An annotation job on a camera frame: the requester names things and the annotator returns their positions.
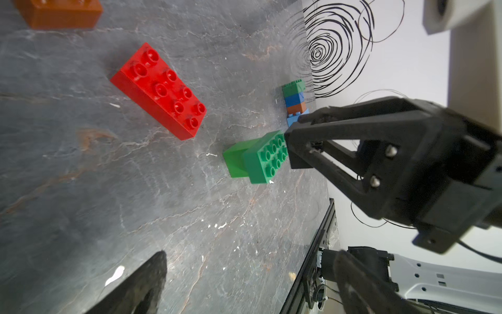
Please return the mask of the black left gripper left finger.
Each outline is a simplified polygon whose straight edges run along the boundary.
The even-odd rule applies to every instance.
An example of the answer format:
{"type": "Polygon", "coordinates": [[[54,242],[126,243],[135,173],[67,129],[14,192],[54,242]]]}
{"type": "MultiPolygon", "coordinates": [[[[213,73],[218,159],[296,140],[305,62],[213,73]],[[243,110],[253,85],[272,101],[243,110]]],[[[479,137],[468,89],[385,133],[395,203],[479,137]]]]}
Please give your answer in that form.
{"type": "Polygon", "coordinates": [[[167,255],[158,251],[87,314],[157,314],[166,276],[167,255]]]}

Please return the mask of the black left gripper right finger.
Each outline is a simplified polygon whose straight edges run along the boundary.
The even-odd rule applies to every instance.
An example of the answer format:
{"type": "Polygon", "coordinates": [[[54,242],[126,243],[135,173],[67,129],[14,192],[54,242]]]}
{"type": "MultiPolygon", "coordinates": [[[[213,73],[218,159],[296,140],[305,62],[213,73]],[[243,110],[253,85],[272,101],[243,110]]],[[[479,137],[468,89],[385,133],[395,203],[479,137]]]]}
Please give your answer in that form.
{"type": "Polygon", "coordinates": [[[335,282],[346,313],[415,313],[391,288],[368,272],[350,253],[339,251],[334,261],[335,282]]]}

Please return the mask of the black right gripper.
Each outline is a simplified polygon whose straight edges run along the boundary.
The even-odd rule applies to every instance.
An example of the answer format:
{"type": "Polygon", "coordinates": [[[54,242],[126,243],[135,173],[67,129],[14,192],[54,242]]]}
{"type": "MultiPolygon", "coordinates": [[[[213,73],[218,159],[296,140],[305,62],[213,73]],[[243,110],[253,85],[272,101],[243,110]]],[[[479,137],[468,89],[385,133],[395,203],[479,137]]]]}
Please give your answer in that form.
{"type": "Polygon", "coordinates": [[[415,246],[442,254],[473,226],[501,227],[501,134],[467,123],[430,184],[417,216],[415,246]]]}

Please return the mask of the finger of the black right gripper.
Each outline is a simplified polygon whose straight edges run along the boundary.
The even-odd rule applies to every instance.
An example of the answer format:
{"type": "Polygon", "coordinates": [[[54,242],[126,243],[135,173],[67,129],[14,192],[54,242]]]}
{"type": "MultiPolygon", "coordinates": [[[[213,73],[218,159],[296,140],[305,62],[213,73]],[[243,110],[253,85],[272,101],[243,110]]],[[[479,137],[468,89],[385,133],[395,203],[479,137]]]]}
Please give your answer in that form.
{"type": "Polygon", "coordinates": [[[414,220],[466,130],[438,105],[388,97],[302,115],[284,137],[292,168],[318,170],[372,218],[414,220]]]}

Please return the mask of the brown small lego brick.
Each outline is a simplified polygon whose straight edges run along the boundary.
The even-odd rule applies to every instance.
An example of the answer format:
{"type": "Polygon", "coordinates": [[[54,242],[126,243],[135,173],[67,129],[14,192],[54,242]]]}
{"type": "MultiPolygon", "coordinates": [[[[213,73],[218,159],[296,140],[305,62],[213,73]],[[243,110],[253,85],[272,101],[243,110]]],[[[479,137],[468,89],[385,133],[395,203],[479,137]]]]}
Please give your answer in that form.
{"type": "Polygon", "coordinates": [[[299,103],[297,105],[292,105],[286,107],[289,115],[296,115],[297,113],[304,113],[307,110],[305,102],[299,103]]]}

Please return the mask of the blue small lego brick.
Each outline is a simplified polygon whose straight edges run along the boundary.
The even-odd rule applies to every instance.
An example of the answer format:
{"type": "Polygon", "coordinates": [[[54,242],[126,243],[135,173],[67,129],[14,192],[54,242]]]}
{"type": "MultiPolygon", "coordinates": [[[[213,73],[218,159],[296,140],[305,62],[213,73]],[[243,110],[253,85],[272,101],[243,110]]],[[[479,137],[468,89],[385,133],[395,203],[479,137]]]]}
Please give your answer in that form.
{"type": "Polygon", "coordinates": [[[286,107],[293,107],[295,105],[299,105],[305,101],[304,93],[300,92],[298,94],[293,94],[291,96],[285,97],[286,107]]]}

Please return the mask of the dark green lego brick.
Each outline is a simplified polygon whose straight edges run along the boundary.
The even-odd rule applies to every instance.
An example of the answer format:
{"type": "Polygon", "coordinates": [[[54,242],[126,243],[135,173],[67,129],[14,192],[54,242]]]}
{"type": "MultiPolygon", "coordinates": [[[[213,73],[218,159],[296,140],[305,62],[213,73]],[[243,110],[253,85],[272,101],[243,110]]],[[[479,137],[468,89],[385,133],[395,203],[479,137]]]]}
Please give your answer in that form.
{"type": "Polygon", "coordinates": [[[282,93],[285,98],[290,97],[292,95],[299,94],[304,92],[306,89],[305,83],[302,79],[298,79],[292,82],[289,82],[286,85],[282,86],[282,93]]]}

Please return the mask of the green long lego brick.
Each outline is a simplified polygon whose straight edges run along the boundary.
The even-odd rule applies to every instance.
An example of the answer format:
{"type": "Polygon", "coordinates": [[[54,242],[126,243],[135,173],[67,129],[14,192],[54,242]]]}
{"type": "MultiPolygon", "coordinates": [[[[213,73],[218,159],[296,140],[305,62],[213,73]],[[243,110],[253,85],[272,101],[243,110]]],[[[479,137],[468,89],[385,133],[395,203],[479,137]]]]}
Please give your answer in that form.
{"type": "Polygon", "coordinates": [[[288,157],[282,131],[269,132],[243,153],[244,167],[252,184],[268,184],[288,157]]]}

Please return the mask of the bright green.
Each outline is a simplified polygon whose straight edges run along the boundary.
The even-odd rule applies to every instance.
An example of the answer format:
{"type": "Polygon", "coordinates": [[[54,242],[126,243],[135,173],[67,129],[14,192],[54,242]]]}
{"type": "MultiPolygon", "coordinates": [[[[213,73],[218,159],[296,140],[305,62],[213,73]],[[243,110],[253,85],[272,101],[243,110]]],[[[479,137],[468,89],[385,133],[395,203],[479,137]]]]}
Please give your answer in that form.
{"type": "Polygon", "coordinates": [[[224,160],[232,178],[249,176],[248,171],[244,166],[243,154],[258,141],[259,139],[240,141],[224,151],[224,160]]]}

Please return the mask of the orange small lego brick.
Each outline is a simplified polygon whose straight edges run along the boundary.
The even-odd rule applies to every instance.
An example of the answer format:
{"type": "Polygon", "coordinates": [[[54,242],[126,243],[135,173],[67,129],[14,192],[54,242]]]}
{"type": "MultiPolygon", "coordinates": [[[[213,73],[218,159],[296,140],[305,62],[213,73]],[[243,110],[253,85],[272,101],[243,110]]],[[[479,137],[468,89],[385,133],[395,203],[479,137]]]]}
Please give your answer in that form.
{"type": "Polygon", "coordinates": [[[98,0],[16,0],[14,5],[34,30],[92,29],[103,14],[98,0]]]}

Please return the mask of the light blue long lego brick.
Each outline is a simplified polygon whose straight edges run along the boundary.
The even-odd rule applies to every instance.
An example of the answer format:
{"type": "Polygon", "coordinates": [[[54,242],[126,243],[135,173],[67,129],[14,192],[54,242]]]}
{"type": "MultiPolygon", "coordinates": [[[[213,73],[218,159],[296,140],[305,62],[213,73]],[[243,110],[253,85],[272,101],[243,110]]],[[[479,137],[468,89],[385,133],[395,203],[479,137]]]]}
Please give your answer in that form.
{"type": "Polygon", "coordinates": [[[297,122],[301,115],[309,114],[309,109],[306,109],[303,113],[296,112],[295,114],[288,114],[287,124],[290,127],[293,123],[297,122]]]}

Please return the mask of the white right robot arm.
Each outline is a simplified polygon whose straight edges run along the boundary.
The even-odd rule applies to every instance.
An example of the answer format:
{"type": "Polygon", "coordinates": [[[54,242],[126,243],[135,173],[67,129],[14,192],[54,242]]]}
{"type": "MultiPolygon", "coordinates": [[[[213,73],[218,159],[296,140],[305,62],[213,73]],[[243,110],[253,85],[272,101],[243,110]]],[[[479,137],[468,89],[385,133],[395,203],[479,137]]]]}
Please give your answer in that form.
{"type": "MultiPolygon", "coordinates": [[[[286,131],[294,169],[313,168],[368,217],[416,230],[443,254],[473,226],[501,226],[501,134],[419,99],[387,97],[301,115],[286,131]]],[[[347,313],[501,309],[501,275],[438,266],[370,247],[309,253],[347,313]]]]}

